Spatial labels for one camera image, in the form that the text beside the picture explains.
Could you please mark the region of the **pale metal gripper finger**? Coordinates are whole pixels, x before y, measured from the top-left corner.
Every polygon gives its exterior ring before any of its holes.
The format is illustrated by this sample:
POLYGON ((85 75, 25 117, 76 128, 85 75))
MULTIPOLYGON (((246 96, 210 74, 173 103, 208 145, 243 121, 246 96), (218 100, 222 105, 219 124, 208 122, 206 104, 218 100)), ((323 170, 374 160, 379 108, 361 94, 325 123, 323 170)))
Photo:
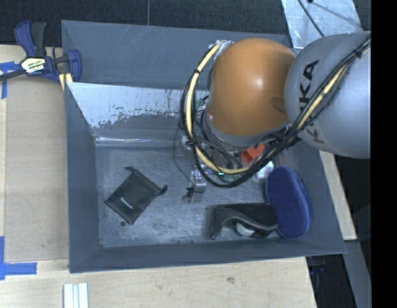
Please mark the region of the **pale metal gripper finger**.
POLYGON ((194 188, 193 203, 200 203, 206 190, 207 182, 199 171, 193 172, 194 188))
POLYGON ((193 201, 194 190, 195 190, 195 176, 194 176, 194 172, 191 171, 188 178, 188 186, 186 188, 186 193, 182 197, 182 200, 185 204, 190 204, 193 201))

